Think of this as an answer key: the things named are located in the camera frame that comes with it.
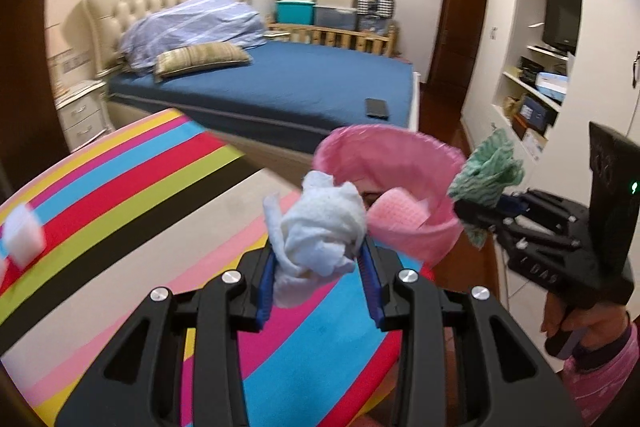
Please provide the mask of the person right hand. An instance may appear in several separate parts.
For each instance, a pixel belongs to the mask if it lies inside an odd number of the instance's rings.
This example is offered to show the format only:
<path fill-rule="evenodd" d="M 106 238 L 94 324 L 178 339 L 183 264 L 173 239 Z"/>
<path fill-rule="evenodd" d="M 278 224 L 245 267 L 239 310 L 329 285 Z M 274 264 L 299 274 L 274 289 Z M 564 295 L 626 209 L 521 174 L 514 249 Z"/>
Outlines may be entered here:
<path fill-rule="evenodd" d="M 544 319 L 541 332 L 548 338 L 557 332 L 574 332 L 585 329 L 580 340 L 582 347 L 597 350 L 620 338 L 628 329 L 630 320 L 624 306 L 616 303 L 597 303 L 588 310 L 574 309 L 567 312 L 562 299 L 548 293 L 544 303 Z"/>

